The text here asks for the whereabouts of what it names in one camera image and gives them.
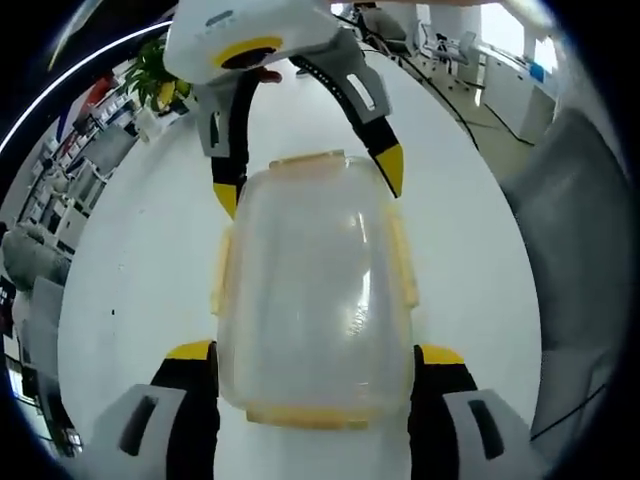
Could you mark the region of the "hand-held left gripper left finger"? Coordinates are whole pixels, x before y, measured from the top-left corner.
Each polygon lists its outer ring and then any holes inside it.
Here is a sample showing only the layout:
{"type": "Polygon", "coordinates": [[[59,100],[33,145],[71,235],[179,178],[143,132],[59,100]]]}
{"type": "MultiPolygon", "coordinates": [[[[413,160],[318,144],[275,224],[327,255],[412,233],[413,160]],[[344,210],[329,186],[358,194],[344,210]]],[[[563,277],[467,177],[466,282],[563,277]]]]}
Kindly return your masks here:
{"type": "Polygon", "coordinates": [[[180,345],[149,384],[109,405],[82,452],[60,464],[72,479],[212,479],[218,398],[216,342],[180,345]]]}

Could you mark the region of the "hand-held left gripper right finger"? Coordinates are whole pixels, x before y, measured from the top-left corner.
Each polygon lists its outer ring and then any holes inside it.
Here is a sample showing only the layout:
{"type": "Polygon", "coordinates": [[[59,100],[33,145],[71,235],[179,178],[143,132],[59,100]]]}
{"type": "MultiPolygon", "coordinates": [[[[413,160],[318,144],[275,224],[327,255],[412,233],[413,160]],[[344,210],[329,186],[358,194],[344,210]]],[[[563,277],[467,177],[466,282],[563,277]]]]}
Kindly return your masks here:
{"type": "Polygon", "coordinates": [[[548,470],[521,416],[480,389],[453,350],[413,347],[407,430],[413,479],[542,479],[548,470]]]}

